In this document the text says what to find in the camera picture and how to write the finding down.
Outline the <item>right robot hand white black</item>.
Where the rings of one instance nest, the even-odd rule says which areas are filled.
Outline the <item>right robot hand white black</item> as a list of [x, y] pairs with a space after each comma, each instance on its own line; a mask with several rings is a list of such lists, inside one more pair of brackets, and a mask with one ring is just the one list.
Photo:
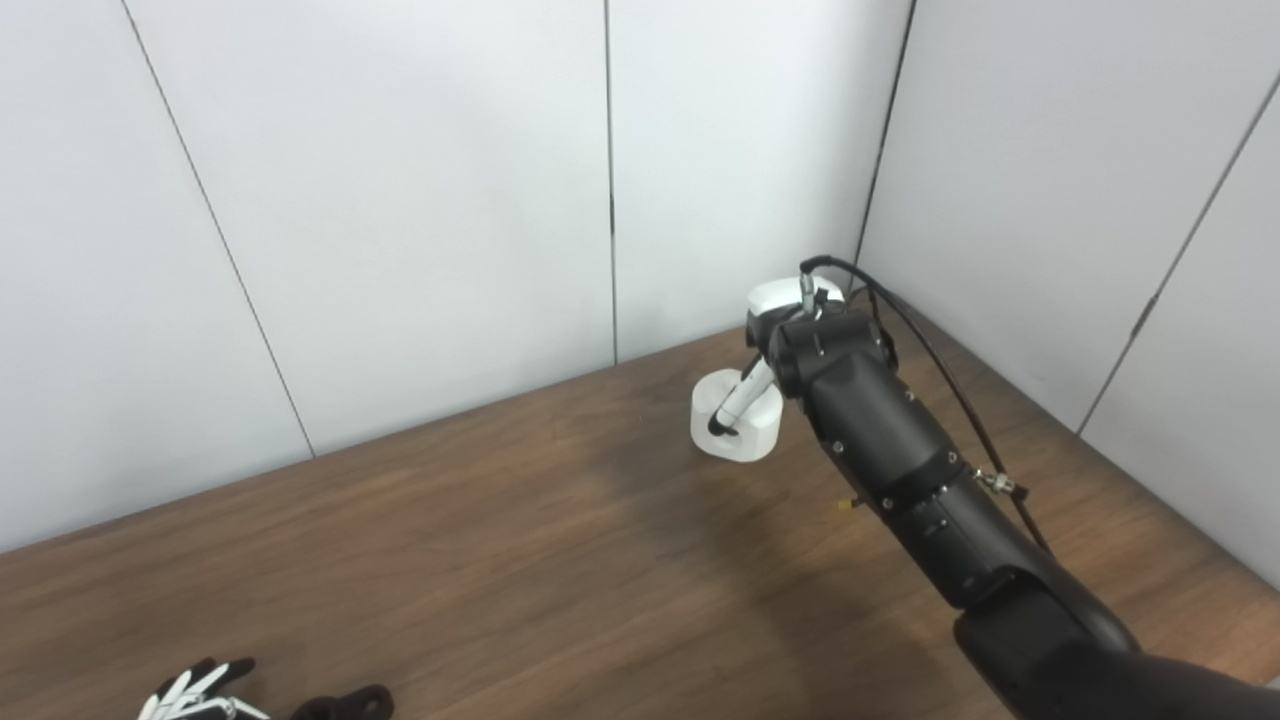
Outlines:
[[819, 277], [771, 281], [751, 288], [744, 337], [745, 345], [756, 355], [707, 421], [710, 434], [736, 436], [746, 411], [774, 384], [768, 350], [777, 327], [842, 313], [847, 305], [844, 291], [835, 282]]

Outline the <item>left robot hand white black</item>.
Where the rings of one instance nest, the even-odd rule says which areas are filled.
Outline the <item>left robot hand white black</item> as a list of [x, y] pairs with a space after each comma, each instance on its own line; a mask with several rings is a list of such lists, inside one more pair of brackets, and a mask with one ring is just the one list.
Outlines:
[[142, 705], [137, 719], [269, 719], [224, 689], [256, 667], [252, 657], [219, 662], [206, 657], [168, 678]]

